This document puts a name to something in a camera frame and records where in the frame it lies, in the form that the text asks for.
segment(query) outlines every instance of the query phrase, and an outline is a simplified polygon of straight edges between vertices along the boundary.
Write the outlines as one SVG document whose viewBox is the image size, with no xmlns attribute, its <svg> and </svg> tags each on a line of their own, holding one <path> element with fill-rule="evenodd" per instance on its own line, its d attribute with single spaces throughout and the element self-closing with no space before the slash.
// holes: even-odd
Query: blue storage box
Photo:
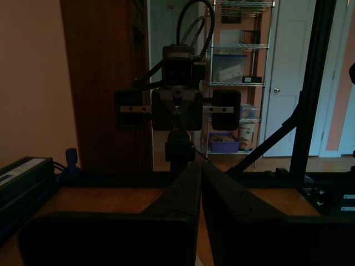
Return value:
<svg viewBox="0 0 355 266">
<path fill-rule="evenodd" d="M 235 141 L 212 141 L 213 136 L 229 136 Z M 232 153 L 238 152 L 239 149 L 239 141 L 233 134 L 230 133 L 209 133 L 209 147 L 211 152 L 217 153 Z"/>
</svg>

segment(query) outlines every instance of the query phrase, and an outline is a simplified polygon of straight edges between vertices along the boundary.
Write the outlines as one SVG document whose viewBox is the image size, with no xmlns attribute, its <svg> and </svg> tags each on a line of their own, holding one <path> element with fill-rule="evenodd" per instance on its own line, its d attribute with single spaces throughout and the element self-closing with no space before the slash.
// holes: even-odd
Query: wire shelf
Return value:
<svg viewBox="0 0 355 266">
<path fill-rule="evenodd" d="M 274 2 L 254 2 L 254 1 L 216 1 L 221 6 L 235 7 L 273 7 Z"/>
<path fill-rule="evenodd" d="M 260 122 L 259 118 L 241 118 L 239 122 Z"/>
<path fill-rule="evenodd" d="M 211 82 L 211 86 L 244 86 L 244 87 L 263 87 L 264 83 L 233 83 L 233 82 Z"/>
<path fill-rule="evenodd" d="M 227 50 L 227 51 L 233 51 L 233 50 L 243 50 L 243 51 L 249 51 L 253 52 L 255 50 L 260 50 L 260 49 L 268 49 L 267 44 L 215 44 L 213 46 L 215 50 Z"/>
<path fill-rule="evenodd" d="M 217 49 L 233 49 L 233 48 L 248 48 L 248 49 L 264 49 L 268 48 L 267 44 L 215 44 Z"/>
<path fill-rule="evenodd" d="M 234 155 L 248 155 L 251 151 L 238 151 L 238 152 L 211 152 L 208 150 L 207 154 L 234 154 Z"/>
<path fill-rule="evenodd" d="M 217 16 L 227 17 L 258 17 L 263 12 L 272 8 L 273 2 L 233 2 L 217 1 Z"/>
</svg>

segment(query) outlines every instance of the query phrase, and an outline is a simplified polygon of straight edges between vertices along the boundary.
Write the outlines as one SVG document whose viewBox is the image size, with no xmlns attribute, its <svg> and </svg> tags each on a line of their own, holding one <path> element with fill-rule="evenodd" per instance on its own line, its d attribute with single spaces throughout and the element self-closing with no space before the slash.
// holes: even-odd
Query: metal shelving unit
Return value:
<svg viewBox="0 0 355 266">
<path fill-rule="evenodd" d="M 255 25 L 258 25 L 259 19 L 263 12 L 266 10 L 272 11 L 273 7 L 275 7 L 275 1 L 272 2 L 254 2 L 254 1 L 243 1 L 243 2 L 234 2 L 234 1 L 217 1 L 211 0 L 213 3 L 214 11 L 216 16 L 229 16 L 229 17 L 251 17 L 255 18 Z M 251 67 L 251 75 L 253 76 L 253 70 L 255 65 L 255 56 L 259 50 L 266 49 L 266 59 L 268 56 L 269 44 L 215 44 L 214 43 L 214 35 L 212 36 L 211 47 L 209 50 L 210 53 L 210 77 L 208 82 L 208 91 L 205 93 L 211 97 L 212 93 L 212 86 L 244 86 L 248 87 L 248 93 L 251 92 L 252 87 L 254 88 L 261 88 L 262 89 L 262 96 L 264 94 L 264 83 L 228 83 L 228 82 L 215 82 L 212 81 L 212 69 L 213 69 L 213 54 L 214 50 L 217 51 L 228 51 L 228 52 L 235 52 L 235 51 L 244 51 L 244 52 L 251 52 L 252 53 L 252 67 Z M 260 114 L 262 113 L 262 105 L 261 102 L 260 107 Z M 261 122 L 262 117 L 256 119 L 240 119 L 240 122 Z M 251 152 L 233 152 L 233 153 L 215 153 L 209 150 L 209 127 L 210 127 L 211 118 L 207 119 L 207 130 L 206 135 L 203 135 L 202 138 L 202 150 L 208 156 L 208 154 L 229 154 L 229 155 L 248 155 Z M 257 144 L 259 143 L 260 137 L 260 129 L 258 130 L 257 134 Z"/>
</svg>

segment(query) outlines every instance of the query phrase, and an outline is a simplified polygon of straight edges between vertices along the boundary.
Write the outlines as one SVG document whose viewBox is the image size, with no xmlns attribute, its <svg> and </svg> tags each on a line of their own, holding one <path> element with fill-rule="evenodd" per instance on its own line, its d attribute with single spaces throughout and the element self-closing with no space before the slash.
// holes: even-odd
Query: white label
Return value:
<svg viewBox="0 0 355 266">
<path fill-rule="evenodd" d="M 15 177 L 25 173 L 27 170 L 31 169 L 33 166 L 43 162 L 45 159 L 31 159 L 28 162 L 21 164 L 20 166 L 8 171 L 7 173 L 0 176 L 0 186 L 13 180 Z"/>
<path fill-rule="evenodd" d="M 355 207 L 342 207 L 344 212 L 355 212 Z"/>
<path fill-rule="evenodd" d="M 349 195 L 349 194 L 345 194 L 344 198 L 348 199 L 348 200 L 354 200 L 355 199 L 355 195 Z"/>
</svg>

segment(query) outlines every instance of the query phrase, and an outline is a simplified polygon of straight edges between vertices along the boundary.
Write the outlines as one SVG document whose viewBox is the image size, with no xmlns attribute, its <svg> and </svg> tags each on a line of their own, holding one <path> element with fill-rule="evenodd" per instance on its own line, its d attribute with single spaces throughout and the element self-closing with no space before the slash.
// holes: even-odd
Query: orange wall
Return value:
<svg viewBox="0 0 355 266">
<path fill-rule="evenodd" d="M 59 0 L 0 0 L 0 167 L 77 147 Z"/>
<path fill-rule="evenodd" d="M 350 30 L 349 30 L 348 43 L 346 46 L 344 62 L 343 62 L 336 102 L 333 111 L 331 129 L 329 131 L 329 137 L 327 143 L 328 151 L 337 151 L 339 148 L 340 138 L 342 136 L 346 110 L 348 107 L 348 101 L 349 101 L 351 87 L 352 87 L 352 82 L 349 77 L 349 68 L 355 63 L 354 48 L 355 48 L 355 10 L 353 12 L 353 17 L 351 21 Z"/>
</svg>

